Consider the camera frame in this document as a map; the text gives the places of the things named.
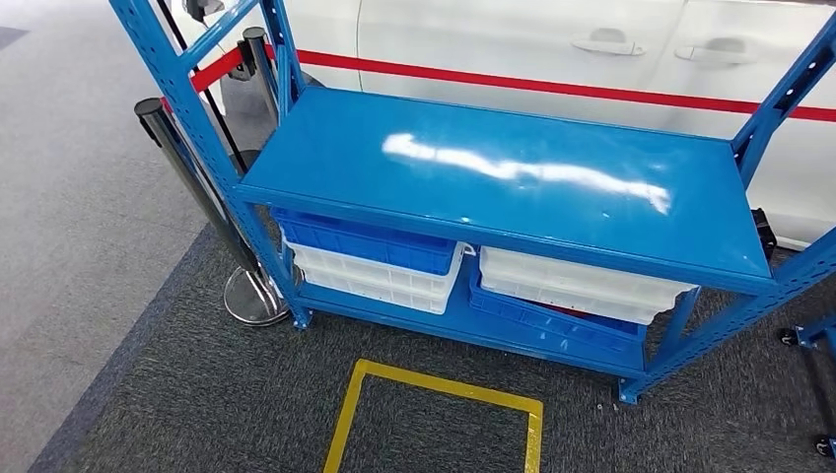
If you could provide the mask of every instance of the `chrome stanchion pole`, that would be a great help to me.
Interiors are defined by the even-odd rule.
[[[134,106],[134,112],[239,264],[224,288],[227,311],[253,326],[269,325],[287,318],[287,305],[262,273],[255,254],[235,228],[223,200],[192,156],[163,102],[145,99]]]
[[[248,58],[245,58],[244,64],[250,64],[249,73],[257,78],[258,87],[261,89],[261,94],[267,103],[267,110],[270,112],[273,121],[278,123],[279,105],[276,101],[278,85],[276,84],[273,62],[267,57],[267,52],[264,50],[266,35],[267,33],[262,27],[250,27],[244,30],[244,41],[248,46],[247,50],[252,54],[252,61],[250,62]]]

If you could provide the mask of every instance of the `stanchion base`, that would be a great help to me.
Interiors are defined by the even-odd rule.
[[[290,308],[271,286],[263,284],[257,275],[237,268],[224,288],[227,311],[238,321],[253,327],[281,322],[290,315]]]

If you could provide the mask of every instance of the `shelf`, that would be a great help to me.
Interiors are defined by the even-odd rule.
[[[311,87],[236,191],[731,291],[775,287],[722,140]]]
[[[442,315],[373,301],[310,284],[303,284],[300,288],[301,304],[361,320],[599,372],[632,378],[644,375],[644,352],[639,343],[617,354],[602,352],[559,335],[470,308],[467,278],[472,264],[473,258],[464,258],[447,311]]]

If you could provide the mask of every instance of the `red stripe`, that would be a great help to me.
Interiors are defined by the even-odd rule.
[[[272,57],[273,48],[267,51]],[[514,77],[492,76],[471,72],[451,71],[433,67],[410,66],[393,62],[361,59],[357,57],[327,54],[324,52],[299,50],[299,60],[305,64],[351,69],[396,76],[418,77],[439,81],[476,84],[480,86],[504,87],[524,91],[546,92],[550,94],[564,94],[567,96],[591,97],[611,101],[631,101],[656,105],[680,106],[701,110],[729,111],[733,113],[752,113],[758,103],[752,101],[729,101],[725,99],[709,99],[705,97],[678,96],[657,92],[628,91],[623,89],[608,89],[604,87],[579,86],[576,84],[561,84],[556,82],[533,81]],[[206,90],[212,83],[218,81],[241,64],[241,53],[237,49],[224,54],[221,59],[212,63],[206,69],[196,73],[191,82],[198,92]],[[836,109],[814,106],[799,106],[791,115],[793,118],[805,120],[836,122]]]

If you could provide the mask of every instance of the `yellow square marking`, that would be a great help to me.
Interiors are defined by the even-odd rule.
[[[542,402],[507,392],[441,379],[428,374],[411,372],[360,359],[354,365],[354,371],[351,373],[351,380],[348,382],[348,389],[345,392],[345,401],[343,401],[342,411],[340,411],[337,420],[337,427],[334,429],[334,438],[331,440],[331,448],[328,451],[328,458],[325,460],[325,468],[322,473],[337,473],[339,469],[345,443],[348,440],[348,431],[351,430],[351,422],[354,419],[354,412],[357,410],[357,402],[360,400],[363,376],[366,374],[527,412],[528,433],[525,443],[525,470],[523,473],[538,473],[540,471],[540,443],[543,431]]]

